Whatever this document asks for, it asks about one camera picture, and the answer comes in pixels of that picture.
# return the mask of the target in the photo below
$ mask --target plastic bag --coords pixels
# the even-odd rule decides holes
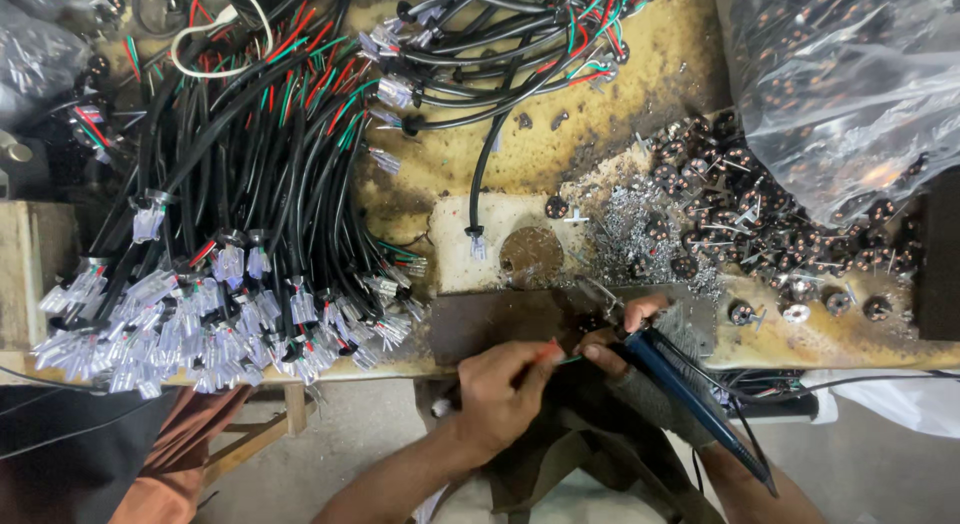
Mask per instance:
[[[90,48],[82,40],[56,25],[32,19],[6,0],[0,0],[0,18],[4,20],[0,83],[30,99],[73,87],[90,57]]]
[[[852,223],[960,163],[954,0],[717,7],[747,143],[815,220]]]
[[[860,376],[924,374],[916,370],[810,370],[800,381],[811,386]],[[960,402],[960,383],[954,379],[881,380],[820,389],[814,392],[821,411],[815,423],[837,419],[836,403],[828,391],[849,398],[915,432],[960,438],[960,407],[956,404]]]

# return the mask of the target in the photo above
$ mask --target metal pin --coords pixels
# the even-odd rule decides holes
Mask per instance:
[[[586,222],[586,221],[588,221],[588,220],[590,220],[590,219],[589,219],[589,218],[585,218],[585,217],[582,218],[582,217],[580,216],[580,208],[579,208],[579,207],[574,207],[574,208],[573,208],[573,216],[571,216],[570,218],[564,218],[564,219],[563,219],[564,222]]]

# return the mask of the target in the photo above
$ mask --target cable bundle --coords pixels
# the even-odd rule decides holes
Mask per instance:
[[[37,368],[153,397],[181,367],[202,392],[269,364],[312,383],[402,343],[426,260],[372,236],[350,192],[362,153],[400,163],[364,137],[377,81],[339,36],[349,3],[317,17],[304,2],[275,29],[254,3],[254,31],[227,7],[174,38],[157,86],[141,76],[135,162],[76,275],[40,303],[59,317]]]
[[[378,114],[388,128],[415,136],[423,130],[493,119],[470,189],[470,225],[465,232],[475,259],[486,258],[477,215],[483,173],[510,110],[533,95],[587,81],[611,81],[618,64],[630,57],[620,20],[650,1],[424,0],[416,6],[400,2],[396,19],[360,35],[363,54],[386,74],[379,84],[382,101],[399,109],[410,104],[465,111],[485,108],[437,122],[419,114],[402,119]],[[450,28],[459,26],[463,29]],[[515,48],[491,49],[505,40],[517,41]],[[585,68],[591,72],[581,75]],[[515,84],[522,75],[525,79]],[[477,83],[487,88],[466,85]]]

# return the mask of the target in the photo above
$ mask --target wooden block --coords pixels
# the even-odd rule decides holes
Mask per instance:
[[[303,394],[303,386],[300,388],[300,393]],[[304,416],[313,413],[316,409],[316,402],[307,404]],[[211,455],[203,470],[203,487],[210,486],[213,481],[220,479],[224,473],[234,469],[267,448],[271,443],[282,438],[287,433],[287,419],[288,413],[281,413],[269,422],[254,425],[257,428],[253,429],[252,432]]]
[[[0,350],[27,351],[46,337],[37,303],[77,264],[77,223],[73,206],[26,201],[0,202],[0,222]]]
[[[287,433],[297,435],[306,430],[306,395],[304,384],[283,385],[283,400],[287,404]]]

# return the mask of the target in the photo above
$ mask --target person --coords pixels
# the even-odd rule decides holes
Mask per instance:
[[[650,318],[664,307],[666,298],[662,295],[630,302],[624,328],[627,332],[638,330],[643,319]],[[767,487],[757,481],[733,454],[713,440],[685,408],[674,403],[609,349],[607,345],[613,340],[609,332],[587,334],[574,351],[581,352],[606,374],[606,386],[619,400],[638,412],[638,422],[645,420],[655,427],[671,430],[694,447],[730,524],[825,522],[798,485],[773,465],[771,469],[778,497],[772,496]],[[501,453],[509,452],[511,445],[523,441],[525,432],[541,414],[546,401],[545,388],[553,377],[555,365],[565,356],[555,342],[515,341],[495,346],[479,356],[462,361],[458,368],[462,411],[439,424],[419,441],[387,456],[360,474],[327,502],[315,517],[314,524],[401,524],[414,521],[411,515],[415,510],[417,524],[431,522],[431,516],[432,524],[498,521],[491,516],[491,506],[495,505],[491,496],[496,498],[500,494],[503,498],[505,484],[518,485],[522,481],[512,478],[506,481],[490,479],[490,485],[485,486],[474,470],[490,467],[498,455],[503,456]],[[617,416],[622,418],[627,415],[620,410]],[[581,432],[585,431],[589,431],[588,436],[578,439],[587,439],[587,445],[594,447],[622,437],[590,426],[581,429]],[[572,430],[563,429],[561,432],[565,432],[563,439],[567,439]],[[650,431],[645,435],[656,438]],[[572,442],[561,445],[558,442],[555,447],[563,448],[562,451],[538,451],[536,445],[526,443],[522,453],[514,452],[506,462],[500,463],[499,468],[509,470],[522,466],[524,455],[538,454],[537,471],[528,478],[534,477],[532,482],[535,485],[531,491],[543,490],[541,485],[550,483],[546,477],[551,469],[558,466],[556,458],[548,461],[549,456],[559,454],[563,459],[577,452],[575,448],[578,446],[582,444]],[[605,468],[609,470],[621,462],[630,461],[631,455],[644,455],[642,441],[625,446],[640,447],[639,453],[620,452],[618,457],[597,460],[595,456],[601,452],[589,449],[586,459],[578,461],[606,462],[606,465],[587,466],[593,469],[592,475],[602,477]],[[629,489],[626,488],[621,492],[606,490],[594,477],[584,474],[583,470],[567,473],[566,470],[570,468],[568,465],[561,466],[563,471],[559,474],[563,477],[553,481],[554,491],[534,494],[538,499],[535,505],[508,503],[498,511],[508,513],[511,523],[722,522],[719,513],[705,503],[703,495],[690,487],[686,471],[682,472],[686,483],[681,483],[683,481],[677,479],[678,475],[669,465],[657,464],[657,461],[666,461],[668,464],[678,461],[675,454],[664,456],[666,452],[672,453],[669,447],[668,444],[665,447],[656,446],[654,452],[647,452],[646,456],[637,460],[646,462],[644,465],[632,468],[638,469],[638,476],[646,480],[633,481],[636,476],[630,476],[634,483],[630,488],[642,490],[637,488],[642,482],[654,486],[646,490],[646,497],[628,493]],[[652,479],[651,474],[647,473],[651,469],[660,469],[661,475],[669,477],[661,478],[661,481]],[[651,491],[659,492],[661,499],[656,500],[655,496],[650,495]],[[434,504],[432,509],[427,506],[430,504],[422,505],[428,498],[439,503]],[[664,498],[669,503],[661,503]],[[684,506],[690,505],[699,508],[692,511],[684,509]],[[517,510],[524,507],[528,510]]]

